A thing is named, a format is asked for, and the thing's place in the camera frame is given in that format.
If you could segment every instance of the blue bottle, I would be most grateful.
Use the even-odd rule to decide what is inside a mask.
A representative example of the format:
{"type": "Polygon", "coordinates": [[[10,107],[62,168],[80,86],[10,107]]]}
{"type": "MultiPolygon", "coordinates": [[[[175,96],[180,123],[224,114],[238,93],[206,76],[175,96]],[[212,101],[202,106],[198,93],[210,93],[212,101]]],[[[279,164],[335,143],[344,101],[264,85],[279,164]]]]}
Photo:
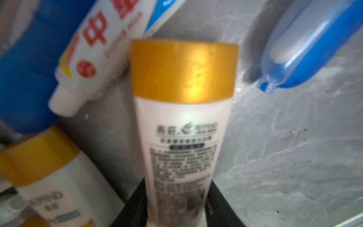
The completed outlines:
{"type": "Polygon", "coordinates": [[[272,32],[258,87],[267,93],[306,82],[363,25],[363,0],[295,0],[272,32]]]}
{"type": "Polygon", "coordinates": [[[36,133],[54,123],[56,116],[48,108],[57,85],[54,69],[94,2],[38,1],[28,27],[0,56],[0,120],[15,132],[36,133]]]}

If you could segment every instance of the white toothpaste tube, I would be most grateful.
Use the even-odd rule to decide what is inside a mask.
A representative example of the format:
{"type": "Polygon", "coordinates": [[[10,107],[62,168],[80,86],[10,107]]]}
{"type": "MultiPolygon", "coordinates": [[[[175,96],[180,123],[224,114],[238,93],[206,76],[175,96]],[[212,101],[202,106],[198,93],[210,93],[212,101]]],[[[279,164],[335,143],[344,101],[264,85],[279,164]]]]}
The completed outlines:
{"type": "Polygon", "coordinates": [[[196,227],[232,107],[238,46],[133,40],[149,224],[196,227]]]}
{"type": "Polygon", "coordinates": [[[151,36],[185,1],[96,1],[60,57],[51,111],[71,117],[87,100],[99,98],[127,68],[130,40],[151,36]]]}

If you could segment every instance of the facial cleanser tube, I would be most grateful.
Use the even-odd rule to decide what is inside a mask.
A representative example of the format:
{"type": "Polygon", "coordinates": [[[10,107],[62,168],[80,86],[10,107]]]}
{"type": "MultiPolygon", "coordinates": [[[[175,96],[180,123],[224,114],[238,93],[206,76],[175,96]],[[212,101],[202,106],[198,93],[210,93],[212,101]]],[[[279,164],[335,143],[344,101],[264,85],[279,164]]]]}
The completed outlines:
{"type": "Polygon", "coordinates": [[[132,41],[149,223],[200,225],[231,111],[237,55],[234,44],[132,41]]]}

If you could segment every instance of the red logo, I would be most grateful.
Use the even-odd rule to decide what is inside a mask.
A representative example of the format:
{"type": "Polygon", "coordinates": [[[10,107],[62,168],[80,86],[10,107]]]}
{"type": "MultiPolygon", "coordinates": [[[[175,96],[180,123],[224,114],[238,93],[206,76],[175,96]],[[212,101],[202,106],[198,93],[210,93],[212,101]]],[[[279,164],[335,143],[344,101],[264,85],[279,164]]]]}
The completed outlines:
{"type": "Polygon", "coordinates": [[[83,35],[90,46],[99,40],[102,44],[106,44],[107,40],[103,36],[103,32],[106,30],[107,21],[101,11],[95,17],[89,19],[88,27],[83,31],[83,35]]]}
{"type": "Polygon", "coordinates": [[[134,9],[134,6],[139,0],[111,0],[115,10],[118,12],[121,19],[123,19],[129,12],[134,9]]]}
{"type": "Polygon", "coordinates": [[[92,78],[96,75],[96,68],[89,61],[83,60],[78,62],[77,72],[85,78],[92,78]]]}

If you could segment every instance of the red chinese characters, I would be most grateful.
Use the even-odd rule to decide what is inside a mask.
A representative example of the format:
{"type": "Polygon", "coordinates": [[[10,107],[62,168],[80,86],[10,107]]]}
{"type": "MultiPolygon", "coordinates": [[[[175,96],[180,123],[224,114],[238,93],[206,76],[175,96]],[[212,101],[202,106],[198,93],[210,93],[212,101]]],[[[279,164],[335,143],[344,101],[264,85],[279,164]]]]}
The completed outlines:
{"type": "Polygon", "coordinates": [[[123,19],[129,12],[134,9],[139,0],[111,0],[115,10],[118,12],[120,19],[123,19]]]}
{"type": "Polygon", "coordinates": [[[95,17],[89,19],[89,25],[83,31],[83,36],[85,37],[88,44],[92,47],[97,40],[102,44],[106,44],[107,40],[103,36],[103,32],[107,28],[107,20],[104,14],[99,11],[95,17]]]}

